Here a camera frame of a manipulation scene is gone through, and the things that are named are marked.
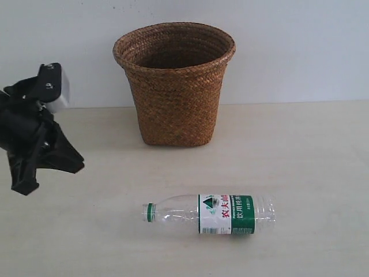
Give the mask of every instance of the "bottle label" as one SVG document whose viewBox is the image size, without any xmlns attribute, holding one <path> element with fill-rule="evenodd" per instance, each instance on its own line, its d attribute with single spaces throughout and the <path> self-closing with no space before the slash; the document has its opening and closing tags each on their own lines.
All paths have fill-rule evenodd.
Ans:
<svg viewBox="0 0 369 277">
<path fill-rule="evenodd" d="M 253 234 L 254 202 L 251 196 L 200 194 L 200 234 Z"/>
</svg>

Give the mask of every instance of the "clear plastic bottle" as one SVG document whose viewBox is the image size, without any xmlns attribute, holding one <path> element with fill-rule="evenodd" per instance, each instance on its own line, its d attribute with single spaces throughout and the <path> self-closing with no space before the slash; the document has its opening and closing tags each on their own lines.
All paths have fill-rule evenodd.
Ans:
<svg viewBox="0 0 369 277">
<path fill-rule="evenodd" d="M 144 205 L 144 221 L 200 234 L 254 234 L 272 229 L 271 197 L 187 194 Z"/>
</svg>

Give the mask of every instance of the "beige tabletop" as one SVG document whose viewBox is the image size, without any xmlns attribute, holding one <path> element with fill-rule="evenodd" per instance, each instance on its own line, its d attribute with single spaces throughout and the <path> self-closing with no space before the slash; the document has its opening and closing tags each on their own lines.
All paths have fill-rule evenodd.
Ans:
<svg viewBox="0 0 369 277">
<path fill-rule="evenodd" d="M 133 108 L 57 115 L 86 168 L 10 190 L 0 154 L 0 276 L 369 276 L 369 102 L 221 106 L 210 144 L 145 145 Z M 161 233 L 149 201 L 272 194 L 277 225 L 247 238 Z"/>
</svg>

